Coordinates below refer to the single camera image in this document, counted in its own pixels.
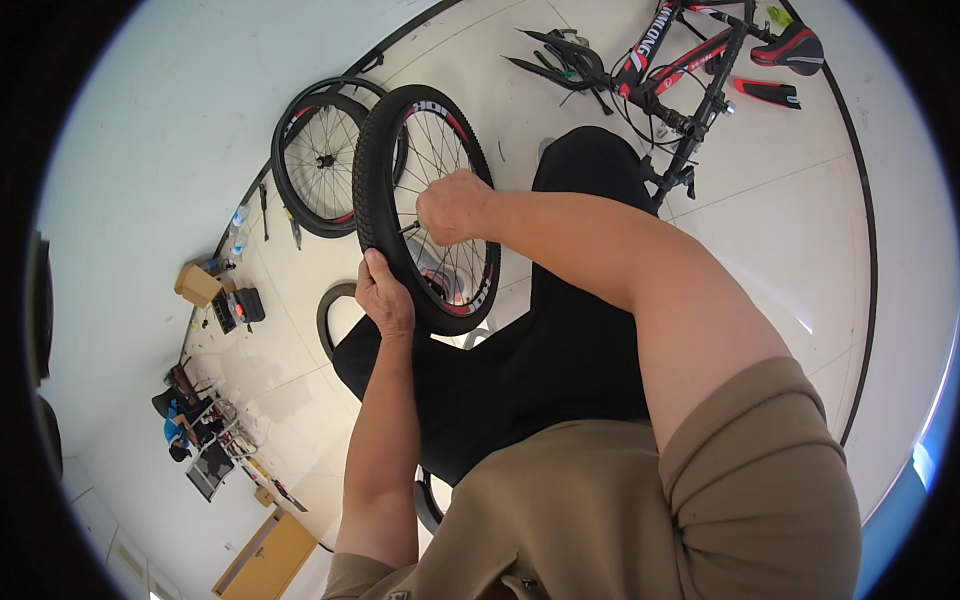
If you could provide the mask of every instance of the man's right hand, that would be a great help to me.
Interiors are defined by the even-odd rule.
[[[483,220],[495,192],[467,169],[430,183],[417,198],[420,223],[441,246],[483,239]]]

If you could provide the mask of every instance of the bicycle wheel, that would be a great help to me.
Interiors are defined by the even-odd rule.
[[[271,145],[274,181],[297,222],[320,237],[354,229],[353,153],[367,109],[336,92],[291,104]]]
[[[391,181],[397,141],[408,156]],[[461,335],[490,312],[500,277],[500,246],[469,240],[437,245],[417,220],[417,197],[433,180],[466,168],[492,187],[490,169],[463,113],[442,92],[406,85],[373,107],[356,145],[353,205],[362,250],[377,248],[433,332]]]

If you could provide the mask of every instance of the sneaker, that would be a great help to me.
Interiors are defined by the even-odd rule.
[[[423,244],[411,237],[407,240],[407,251],[417,260],[417,270],[438,296],[452,304],[463,303],[464,281],[453,267],[440,266],[440,258],[434,255],[432,244]]]
[[[543,153],[546,152],[547,146],[557,141],[556,137],[545,137],[540,142],[540,147],[537,148],[537,166],[540,166],[540,161],[543,159]]]

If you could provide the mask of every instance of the screwdriver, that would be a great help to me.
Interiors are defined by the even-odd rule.
[[[290,220],[290,230],[294,232],[294,241],[297,242],[297,250],[301,250],[300,241],[302,238],[300,237],[300,224],[297,223],[297,219],[294,219],[294,216],[290,214],[289,210],[286,208],[284,208],[284,210],[286,210],[287,219]]]

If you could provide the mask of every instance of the white wall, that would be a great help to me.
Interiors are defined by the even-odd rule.
[[[280,600],[320,600],[326,590],[326,576],[332,561],[333,554],[318,545],[283,591]]]
[[[240,468],[207,502],[184,474],[188,463],[171,460],[162,425],[153,406],[129,403],[80,462],[117,523],[183,596],[214,598],[210,590],[272,510]]]
[[[163,600],[187,600],[120,528],[76,457],[63,460],[60,488],[90,550],[113,579],[118,593],[131,600],[148,600],[150,592]],[[138,569],[131,567],[130,559]]]
[[[208,505],[150,404],[191,305],[180,265],[212,252],[269,157],[287,103],[432,0],[148,0],[91,72],[61,133],[38,226],[56,325],[42,393],[63,452],[185,597],[202,600],[269,514],[232,474]]]
[[[876,329],[846,444],[865,517],[910,457],[947,365],[960,299],[955,220],[920,109],[866,23],[839,0],[793,4],[824,43],[874,197]]]

